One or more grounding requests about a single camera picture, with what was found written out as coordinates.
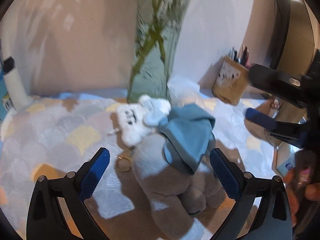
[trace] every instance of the pen holder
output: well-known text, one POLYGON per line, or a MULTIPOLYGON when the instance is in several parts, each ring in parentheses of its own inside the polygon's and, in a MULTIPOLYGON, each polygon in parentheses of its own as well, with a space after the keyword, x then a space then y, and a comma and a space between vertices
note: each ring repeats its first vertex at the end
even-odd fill
POLYGON ((229 57, 224 57, 212 93, 221 101, 236 106, 249 84, 248 75, 249 70, 229 57))

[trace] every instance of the box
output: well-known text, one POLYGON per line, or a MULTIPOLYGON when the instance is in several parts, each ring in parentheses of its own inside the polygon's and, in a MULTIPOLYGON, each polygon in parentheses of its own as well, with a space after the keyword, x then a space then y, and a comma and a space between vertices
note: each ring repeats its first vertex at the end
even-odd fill
POLYGON ((300 149, 283 142, 277 151, 276 169, 284 178, 288 171, 295 167, 294 154, 300 149))
POLYGON ((248 75, 248 69, 229 57, 224 57, 212 93, 221 101, 236 106, 249 84, 248 75))

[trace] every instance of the blue gripper pad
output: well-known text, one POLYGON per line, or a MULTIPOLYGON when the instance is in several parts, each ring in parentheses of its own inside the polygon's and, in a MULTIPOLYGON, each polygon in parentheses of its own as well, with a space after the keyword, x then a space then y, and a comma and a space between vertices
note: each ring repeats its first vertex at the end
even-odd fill
POLYGON ((239 179, 238 176, 242 176, 242 171, 238 166, 236 166, 235 163, 230 162, 218 148, 211 151, 210 164, 228 197, 235 201, 239 200, 241 198, 242 178, 239 179))
POLYGON ((91 168, 80 183, 79 197, 82 202, 92 196, 103 173, 110 163, 110 152, 105 148, 101 148, 99 151, 101 151, 100 155, 98 158, 96 158, 91 168))
POLYGON ((248 108, 245 113, 245 118, 257 125, 266 128, 269 131, 273 131, 277 128, 277 122, 270 116, 263 114, 256 109, 248 108))

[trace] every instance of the patterned bedspread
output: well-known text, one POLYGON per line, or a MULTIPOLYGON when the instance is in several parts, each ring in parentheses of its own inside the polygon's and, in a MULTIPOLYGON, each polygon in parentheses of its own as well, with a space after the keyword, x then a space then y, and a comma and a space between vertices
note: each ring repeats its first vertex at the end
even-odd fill
MULTIPOLYGON (((245 109, 261 102, 242 99, 238 106, 231 106, 211 98, 204 103, 216 118, 213 132, 217 147, 256 177, 273 177, 273 147, 253 137, 244 126, 245 109)), ((133 174, 115 169, 117 156, 125 147, 120 137, 107 136, 106 131, 117 126, 114 110, 119 104, 112 99, 44 98, 15 114, 6 129, 0 158, 0 206, 23 239, 36 179, 40 175, 59 178, 77 171, 100 147, 110 151, 111 162, 85 203, 102 230, 111 240, 166 239, 154 224, 148 199, 133 174)), ((60 203, 70 229, 79 236, 65 203, 60 203)), ((205 228, 203 239, 213 235, 233 204, 227 198, 217 210, 207 208, 197 215, 205 228)), ((255 210, 241 234, 248 231, 255 210)))

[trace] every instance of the white plush head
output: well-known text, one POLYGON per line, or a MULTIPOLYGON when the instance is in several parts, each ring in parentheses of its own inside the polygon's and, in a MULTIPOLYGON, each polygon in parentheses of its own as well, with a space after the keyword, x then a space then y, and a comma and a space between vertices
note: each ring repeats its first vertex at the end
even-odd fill
POLYGON ((143 117, 143 121, 147 126, 158 126, 159 122, 166 117, 171 105, 168 100, 162 98, 151 98, 148 95, 143 95, 139 98, 139 103, 147 109, 147 113, 143 117))
POLYGON ((142 138, 155 132, 143 122, 147 110, 140 104, 120 105, 116 109, 119 127, 122 131, 122 141, 127 147, 138 145, 142 138))

